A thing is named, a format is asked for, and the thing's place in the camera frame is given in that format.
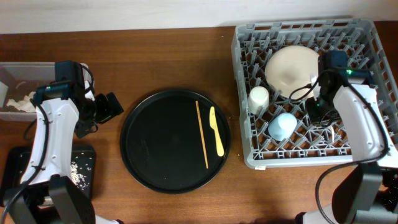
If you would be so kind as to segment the white plastic fork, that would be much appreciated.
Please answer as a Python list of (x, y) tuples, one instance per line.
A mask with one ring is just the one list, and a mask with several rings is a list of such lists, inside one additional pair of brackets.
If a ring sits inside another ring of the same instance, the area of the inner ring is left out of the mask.
[(331, 143), (335, 142), (335, 131), (332, 125), (329, 125), (328, 130), (331, 133)]

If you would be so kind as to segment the blue cup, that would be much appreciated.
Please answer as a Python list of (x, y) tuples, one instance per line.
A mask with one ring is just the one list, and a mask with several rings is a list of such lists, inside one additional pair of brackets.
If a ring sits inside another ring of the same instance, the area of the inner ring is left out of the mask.
[(297, 119), (290, 113), (281, 113), (273, 119), (268, 128), (269, 135), (276, 141), (289, 138), (297, 125)]

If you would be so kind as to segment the beige plate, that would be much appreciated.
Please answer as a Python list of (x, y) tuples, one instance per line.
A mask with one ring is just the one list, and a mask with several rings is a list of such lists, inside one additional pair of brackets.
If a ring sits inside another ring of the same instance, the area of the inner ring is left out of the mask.
[(293, 45), (275, 52), (266, 63), (268, 85), (285, 98), (297, 99), (307, 91), (302, 87), (313, 85), (318, 78), (318, 59), (314, 50)]

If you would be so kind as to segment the white cup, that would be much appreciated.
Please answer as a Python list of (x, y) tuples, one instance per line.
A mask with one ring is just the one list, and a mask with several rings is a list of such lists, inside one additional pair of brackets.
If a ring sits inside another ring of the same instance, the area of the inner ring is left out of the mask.
[(259, 114), (269, 106), (269, 92), (263, 86), (254, 87), (248, 97), (248, 110), (252, 114)]

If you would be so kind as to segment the large white tissue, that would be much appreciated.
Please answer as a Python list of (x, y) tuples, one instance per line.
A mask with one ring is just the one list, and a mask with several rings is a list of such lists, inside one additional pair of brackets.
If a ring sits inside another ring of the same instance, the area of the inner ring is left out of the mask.
[(34, 105), (30, 102), (33, 99), (35, 92), (32, 91), (28, 95), (26, 95), (22, 100), (15, 101), (13, 99), (10, 99), (6, 106), (14, 107), (15, 109), (27, 113), (34, 113), (35, 112), (35, 107)]

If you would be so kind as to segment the rice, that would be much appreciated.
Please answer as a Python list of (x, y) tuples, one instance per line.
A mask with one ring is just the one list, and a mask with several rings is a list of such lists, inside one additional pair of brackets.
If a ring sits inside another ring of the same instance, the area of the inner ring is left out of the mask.
[(81, 190), (86, 190), (91, 185), (91, 172), (93, 171), (93, 157), (87, 152), (73, 152), (71, 159), (71, 177), (73, 183)]

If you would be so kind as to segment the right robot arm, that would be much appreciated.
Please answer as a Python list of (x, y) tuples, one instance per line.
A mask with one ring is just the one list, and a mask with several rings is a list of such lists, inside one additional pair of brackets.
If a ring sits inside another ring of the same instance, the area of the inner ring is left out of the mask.
[(318, 69), (317, 80), (306, 87), (319, 91), (306, 98), (305, 108), (315, 125), (343, 122), (353, 160), (326, 170), (315, 194), (328, 174), (354, 169), (335, 189), (330, 205), (299, 213), (295, 222), (397, 223), (397, 149), (379, 111), (371, 72), (350, 68), (349, 57), (340, 50), (321, 56)]

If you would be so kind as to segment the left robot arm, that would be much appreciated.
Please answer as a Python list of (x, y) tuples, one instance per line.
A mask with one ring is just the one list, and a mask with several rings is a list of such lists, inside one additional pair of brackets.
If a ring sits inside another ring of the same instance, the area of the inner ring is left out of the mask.
[(85, 77), (90, 69), (81, 63), (57, 62), (54, 72), (55, 80), (30, 99), (36, 111), (32, 152), (19, 186), (6, 191), (1, 221), (110, 223), (72, 181), (72, 144), (124, 110), (114, 93), (95, 93), (95, 79)]

